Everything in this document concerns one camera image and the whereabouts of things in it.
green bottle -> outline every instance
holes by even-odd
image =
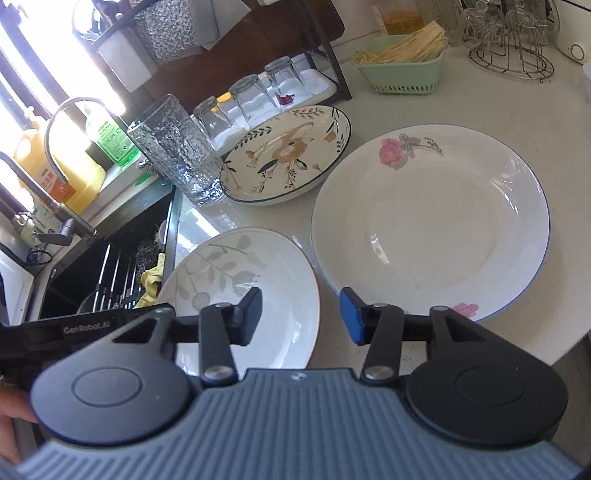
[[[84,104],[86,135],[105,152],[115,165],[126,167],[141,154],[138,147],[125,135],[107,111],[100,105]]]

finger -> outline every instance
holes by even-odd
[[[37,423],[29,395],[14,387],[0,387],[0,415]]]
[[[0,456],[8,463],[16,465],[22,460],[18,451],[17,439],[14,436],[12,420],[9,417],[0,417]]]

floral plate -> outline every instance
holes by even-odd
[[[482,320],[540,269],[550,215],[538,180],[500,141],[417,125],[367,142],[318,195],[312,243],[336,291],[414,314],[447,305]]]
[[[262,290],[262,316],[250,345],[232,345],[239,375],[254,367],[305,368],[318,334],[318,284],[304,253],[279,233],[238,228],[199,245],[174,269],[157,303],[195,315],[212,303],[236,304],[251,287]],[[199,344],[179,345],[177,365],[198,375]]]
[[[254,205],[295,198],[326,179],[350,135],[349,119],[338,108],[284,112],[238,142],[220,172],[222,189],[232,200]]]

kitchen counter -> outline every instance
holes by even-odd
[[[584,97],[582,68],[553,48],[546,55],[556,73],[539,83],[493,74],[475,65],[466,48],[453,48],[438,88],[425,96],[373,93],[357,69],[345,64],[353,99],[335,106],[351,120],[348,152],[398,128],[444,123],[485,132],[530,165],[550,207],[545,265],[517,301],[483,324],[553,364],[591,329],[591,104]],[[261,226],[283,233],[306,253],[320,286],[322,316],[309,366],[350,366],[359,371],[367,347],[357,347],[349,339],[337,295],[324,281],[311,246],[310,222],[319,190],[264,207],[223,199],[196,209],[184,199],[176,264],[218,232]],[[401,371],[411,371],[424,359],[423,346],[409,342],[402,352]]]

yellow bottle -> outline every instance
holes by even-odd
[[[65,203],[74,213],[82,213],[98,195],[105,180],[105,170],[84,150],[72,147],[64,135],[54,137],[58,119],[50,132],[50,146],[57,164],[68,177],[68,183],[63,184],[49,165],[43,149],[47,121],[34,116],[32,108],[27,111],[27,116],[32,120],[33,128],[23,132],[14,159],[54,199]]]

